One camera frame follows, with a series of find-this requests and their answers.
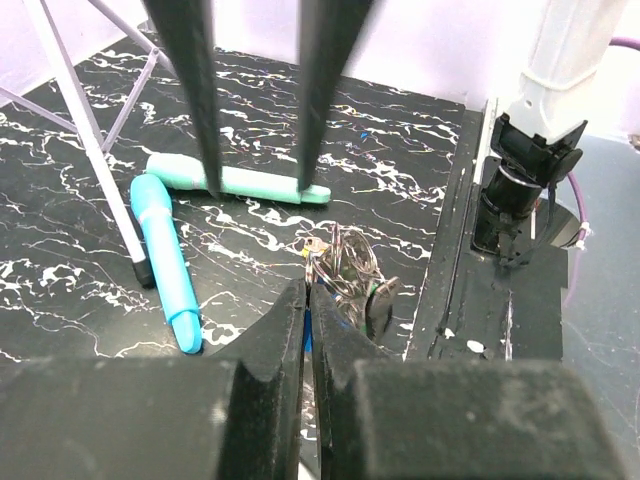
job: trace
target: metal rod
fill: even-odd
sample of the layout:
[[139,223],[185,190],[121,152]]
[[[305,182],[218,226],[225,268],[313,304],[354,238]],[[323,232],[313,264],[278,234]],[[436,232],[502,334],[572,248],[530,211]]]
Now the metal rod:
[[104,192],[113,218],[118,225],[129,256],[134,263],[143,262],[146,259],[146,255],[142,245],[140,245],[140,240],[131,222],[129,212],[124,206],[120,191],[113,180],[109,165],[100,149],[102,137],[95,135],[93,128],[95,117],[91,112],[87,97],[80,87],[80,82],[62,43],[60,33],[51,17],[51,12],[45,0],[23,0],[23,2],[40,37],[40,42],[47,54],[47,58],[53,67],[60,92],[76,124],[78,136],[82,140],[82,145],[89,157],[91,166],[96,173],[96,177],[98,177],[98,182]]
[[10,92],[6,88],[0,87],[0,95],[7,97],[12,102],[17,103],[18,105],[22,105],[24,108],[27,108],[34,113],[37,113],[38,115],[46,118],[47,120],[51,120],[53,123],[57,123],[62,128],[66,128],[72,133],[78,133],[78,129],[73,123],[65,120],[62,117],[59,117],[53,112],[50,112],[46,108],[43,108],[40,105],[35,104],[32,101],[21,97],[20,95],[16,95],[15,93]]
[[[118,15],[109,5],[105,4],[102,0],[89,0],[89,3],[93,5],[100,13],[102,13],[105,17],[107,17],[111,22],[126,33],[131,40],[136,42],[141,48],[144,49],[145,52],[151,53],[154,48],[157,46],[145,37],[140,30],[136,27],[132,27],[127,22],[125,22],[120,15]],[[177,78],[176,71],[173,68],[173,64],[169,57],[167,57],[163,52],[159,52],[158,54],[158,63],[166,68],[169,73],[171,73],[174,77]]]
[[111,150],[111,147],[113,147],[113,144],[118,138],[118,135],[120,135],[120,131],[122,130],[122,127],[127,121],[127,118],[129,118],[129,115],[131,114],[131,110],[133,110],[134,105],[138,101],[138,98],[142,93],[142,89],[147,83],[147,80],[149,80],[149,76],[151,76],[151,72],[153,71],[153,67],[155,67],[156,65],[156,60],[158,59],[159,53],[160,53],[160,49],[158,48],[154,48],[153,50],[151,50],[151,53],[149,54],[149,58],[147,59],[147,63],[145,64],[144,68],[140,72],[140,76],[136,80],[136,83],[133,84],[131,93],[127,97],[127,100],[124,102],[124,105],[122,106],[122,110],[120,110],[120,113],[118,114],[118,117],[116,118],[115,122],[113,122],[113,126],[111,127],[111,130],[107,135],[107,139],[102,144],[102,151],[104,153],[109,153],[109,151]]

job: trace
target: blue marker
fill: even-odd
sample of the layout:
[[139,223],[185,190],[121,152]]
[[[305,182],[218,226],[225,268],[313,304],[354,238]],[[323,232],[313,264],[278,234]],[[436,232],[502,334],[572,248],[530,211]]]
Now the blue marker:
[[133,179],[131,209],[142,227],[167,323],[180,350],[198,353],[202,347],[198,302],[173,225],[171,197],[158,177],[144,174]]

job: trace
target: purple cable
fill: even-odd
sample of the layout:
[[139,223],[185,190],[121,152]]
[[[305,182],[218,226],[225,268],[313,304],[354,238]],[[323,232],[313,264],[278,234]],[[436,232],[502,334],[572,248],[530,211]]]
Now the purple cable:
[[[578,204],[578,216],[580,217],[580,230],[578,230],[578,240],[581,243],[584,243],[584,239],[587,236],[587,225],[589,225],[587,220],[587,206],[584,201],[584,197],[582,196],[582,190],[580,189],[580,184],[578,183],[578,179],[573,174],[573,172],[569,172],[567,175],[569,178],[569,183],[571,184],[571,188],[573,189],[573,194],[576,197],[576,203]],[[571,303],[571,299],[573,298],[573,294],[576,291],[576,286],[578,284],[578,271],[580,270],[580,259],[582,258],[582,254],[584,252],[579,250],[576,254],[575,261],[573,263],[573,269],[571,272],[571,279],[569,281],[569,291],[567,292],[567,296],[562,302],[562,307],[566,308],[569,303]]]
[[587,228],[585,224],[588,224],[587,220],[587,206],[584,202],[584,197],[582,196],[582,190],[580,189],[580,184],[576,179],[576,176],[573,172],[569,172],[567,175],[569,178],[569,183],[571,184],[571,188],[573,188],[573,193],[576,197],[576,202],[578,203],[578,216],[580,217],[580,230],[578,232],[578,240],[584,242],[585,237],[587,236]]
[[640,52],[640,40],[636,40],[635,38],[615,37],[611,39],[609,46],[626,47]]

